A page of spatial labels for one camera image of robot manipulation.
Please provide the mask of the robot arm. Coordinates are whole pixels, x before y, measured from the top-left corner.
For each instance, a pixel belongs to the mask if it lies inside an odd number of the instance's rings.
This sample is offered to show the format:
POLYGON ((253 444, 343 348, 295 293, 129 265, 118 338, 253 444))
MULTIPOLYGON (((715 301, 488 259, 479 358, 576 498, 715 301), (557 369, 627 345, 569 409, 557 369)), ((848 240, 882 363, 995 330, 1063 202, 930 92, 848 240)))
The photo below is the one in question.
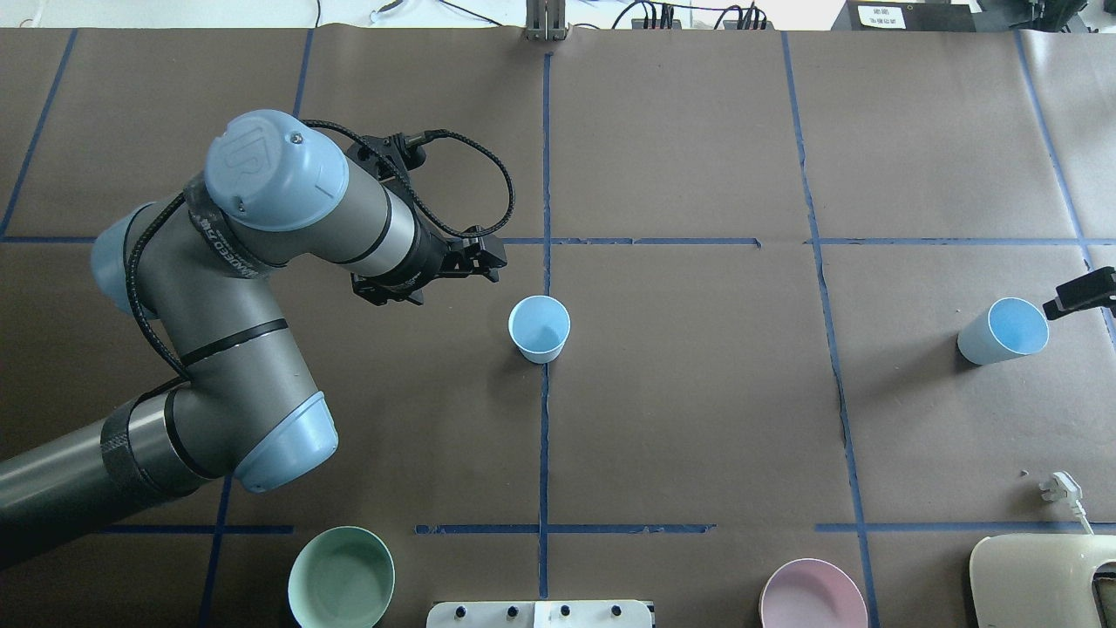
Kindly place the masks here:
POLYGON ((175 375, 104 419, 3 462, 3 567, 234 477, 252 493, 318 468, 338 447, 323 390, 270 278, 311 255, 371 305, 421 305, 441 278, 498 282, 493 225, 454 229, 411 171, 433 141, 506 163, 452 131, 376 138, 331 120, 248 112, 211 143, 175 196, 96 238, 92 274, 175 375))

